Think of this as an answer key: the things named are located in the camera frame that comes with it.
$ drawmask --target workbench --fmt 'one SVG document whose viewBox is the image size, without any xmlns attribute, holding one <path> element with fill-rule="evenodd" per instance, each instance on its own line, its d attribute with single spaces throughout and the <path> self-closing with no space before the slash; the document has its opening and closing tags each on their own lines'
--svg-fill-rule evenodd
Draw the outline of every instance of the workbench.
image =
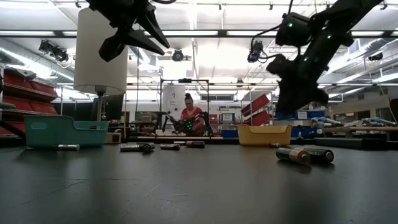
<svg viewBox="0 0 398 224">
<path fill-rule="evenodd" d="M 398 223 L 398 152 L 332 150 L 307 167 L 239 145 L 3 148 L 0 223 Z"/>
<path fill-rule="evenodd" d="M 353 137 L 355 131 L 382 131 L 387 135 L 387 140 L 390 141 L 391 136 L 398 133 L 397 127 L 334 127 L 323 128 L 324 133 L 344 133 L 347 138 Z"/>
</svg>

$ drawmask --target desk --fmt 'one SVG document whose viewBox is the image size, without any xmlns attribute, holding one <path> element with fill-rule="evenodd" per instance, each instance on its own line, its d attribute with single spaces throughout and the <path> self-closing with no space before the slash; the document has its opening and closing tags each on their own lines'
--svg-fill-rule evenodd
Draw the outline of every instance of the desk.
<svg viewBox="0 0 398 224">
<path fill-rule="evenodd" d="M 332 149 L 334 165 L 207 145 L 0 151 L 0 223 L 398 223 L 398 152 Z"/>
</svg>

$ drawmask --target plastic bin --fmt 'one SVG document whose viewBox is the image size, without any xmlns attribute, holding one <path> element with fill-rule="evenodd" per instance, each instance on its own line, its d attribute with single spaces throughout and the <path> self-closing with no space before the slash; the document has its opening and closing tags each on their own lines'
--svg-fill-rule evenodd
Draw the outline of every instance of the plastic bin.
<svg viewBox="0 0 398 224">
<path fill-rule="evenodd" d="M 224 138 L 236 138 L 238 136 L 237 130 L 221 130 L 221 136 Z"/>
<path fill-rule="evenodd" d="M 308 116 L 309 118 L 321 118 L 325 116 L 325 111 L 324 110 L 308 111 Z"/>
<path fill-rule="evenodd" d="M 242 146 L 268 146 L 290 144 L 291 126 L 238 126 L 239 143 Z"/>
<path fill-rule="evenodd" d="M 107 121 L 74 121 L 69 116 L 25 116 L 26 145 L 29 147 L 101 146 L 105 143 L 107 130 Z"/>
</svg>

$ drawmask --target fluorescent light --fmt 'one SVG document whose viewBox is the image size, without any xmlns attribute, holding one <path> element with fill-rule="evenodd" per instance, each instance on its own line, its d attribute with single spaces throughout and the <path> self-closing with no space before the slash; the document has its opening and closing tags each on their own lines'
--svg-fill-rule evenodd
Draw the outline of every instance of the fluorescent light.
<svg viewBox="0 0 398 224">
<path fill-rule="evenodd" d="M 195 36 L 195 35 L 218 35 L 217 30 L 169 30 L 163 31 L 165 36 Z"/>
<path fill-rule="evenodd" d="M 226 35 L 242 35 L 242 36 L 255 36 L 259 31 L 227 31 Z M 277 31 L 269 31 L 261 36 L 276 36 Z"/>
<path fill-rule="evenodd" d="M 355 92 L 357 92 L 359 90 L 362 90 L 362 89 L 363 89 L 363 87 L 362 88 L 353 89 L 353 90 L 347 91 L 347 92 L 345 92 L 343 94 L 344 95 L 352 94 L 352 93 L 355 93 Z"/>
<path fill-rule="evenodd" d="M 77 31 L 63 31 L 62 33 L 68 37 L 77 35 Z"/>
<path fill-rule="evenodd" d="M 333 98 L 333 97 L 336 97 L 338 95 L 340 95 L 340 94 L 339 93 L 332 93 L 332 94 L 329 94 L 329 98 Z"/>
<path fill-rule="evenodd" d="M 378 37 L 383 35 L 384 31 L 352 31 L 353 37 L 361 37 L 361 36 L 373 36 Z"/>
<path fill-rule="evenodd" d="M 362 75 L 361 74 L 351 75 L 349 77 L 346 77 L 346 78 L 344 78 L 342 80 L 337 81 L 337 83 L 346 83 L 346 82 L 349 82 L 349 81 L 353 81 L 354 79 L 356 79 L 356 78 L 358 78 L 360 76 L 362 76 Z"/>
<path fill-rule="evenodd" d="M 373 84 L 370 83 L 338 83 L 336 86 L 373 86 Z"/>
<path fill-rule="evenodd" d="M 383 75 L 382 77 L 377 78 L 377 79 L 373 80 L 372 82 L 373 83 L 386 82 L 386 81 L 389 81 L 389 80 L 394 80 L 396 78 L 398 78 L 398 73 L 394 73 L 394 74 L 391 74 L 391 75 Z"/>
<path fill-rule="evenodd" d="M 55 36 L 52 31 L 18 31 L 18 30 L 0 30 L 0 35 L 42 35 L 42 36 Z"/>
</svg>

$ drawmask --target security camera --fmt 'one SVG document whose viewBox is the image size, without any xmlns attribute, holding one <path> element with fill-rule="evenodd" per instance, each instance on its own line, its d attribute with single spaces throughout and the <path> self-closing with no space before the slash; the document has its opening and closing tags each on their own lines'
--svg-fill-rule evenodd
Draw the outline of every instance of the security camera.
<svg viewBox="0 0 398 224">
<path fill-rule="evenodd" d="M 172 55 L 172 60 L 174 62 L 181 62 L 184 59 L 184 54 L 181 49 L 175 49 Z"/>
</svg>

